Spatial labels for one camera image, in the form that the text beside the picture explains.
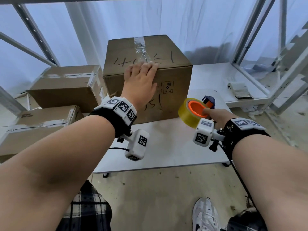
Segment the black wristband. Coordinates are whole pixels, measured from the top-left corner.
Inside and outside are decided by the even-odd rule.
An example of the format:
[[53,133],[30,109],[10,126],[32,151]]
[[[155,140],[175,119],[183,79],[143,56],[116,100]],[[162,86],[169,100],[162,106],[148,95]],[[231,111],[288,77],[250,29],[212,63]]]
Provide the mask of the black wristband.
[[90,112],[89,115],[98,115],[106,118],[113,125],[116,131],[115,132],[116,138],[121,137],[123,134],[129,136],[132,125],[129,126],[126,125],[124,120],[120,116],[118,116],[112,109],[107,109],[107,108],[95,109],[92,112]]
[[229,120],[226,123],[224,128],[224,134],[225,134],[225,139],[221,143],[224,147],[224,152],[226,153],[229,159],[232,159],[232,153],[235,145],[245,137],[249,135],[266,135],[270,137],[270,135],[266,133],[264,130],[258,130],[258,129],[241,130],[231,120]]

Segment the yellow tape roll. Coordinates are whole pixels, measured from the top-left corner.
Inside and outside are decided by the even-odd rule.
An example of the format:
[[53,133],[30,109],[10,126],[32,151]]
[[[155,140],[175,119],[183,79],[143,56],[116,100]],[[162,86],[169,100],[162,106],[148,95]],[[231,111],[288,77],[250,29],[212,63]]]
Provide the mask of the yellow tape roll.
[[187,98],[179,108],[178,113],[179,117],[186,125],[195,129],[197,128],[199,120],[207,117],[202,115],[203,109],[205,109],[205,106],[201,100]]

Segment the caster wheel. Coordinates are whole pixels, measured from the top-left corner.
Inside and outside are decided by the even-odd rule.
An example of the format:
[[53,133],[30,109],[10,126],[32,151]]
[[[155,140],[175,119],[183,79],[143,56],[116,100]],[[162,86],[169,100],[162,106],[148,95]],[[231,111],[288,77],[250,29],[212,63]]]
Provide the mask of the caster wheel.
[[229,167],[231,164],[230,163],[229,164],[228,163],[222,163],[222,165],[225,166],[225,167]]

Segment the person's right arm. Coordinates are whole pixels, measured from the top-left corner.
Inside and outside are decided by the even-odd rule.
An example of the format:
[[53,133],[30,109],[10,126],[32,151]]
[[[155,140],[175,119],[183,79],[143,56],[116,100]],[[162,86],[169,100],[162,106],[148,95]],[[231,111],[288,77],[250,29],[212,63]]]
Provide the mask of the person's right arm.
[[[218,127],[237,116],[205,109]],[[271,137],[251,135],[232,153],[234,164],[269,231],[308,230],[308,155]]]

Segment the shoe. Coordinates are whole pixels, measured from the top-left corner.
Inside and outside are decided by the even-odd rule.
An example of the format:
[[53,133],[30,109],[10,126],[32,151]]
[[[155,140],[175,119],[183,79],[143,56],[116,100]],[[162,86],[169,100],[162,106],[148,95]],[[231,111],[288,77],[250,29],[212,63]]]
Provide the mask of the shoe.
[[192,211],[193,231],[219,231],[220,224],[216,208],[210,198],[197,200]]

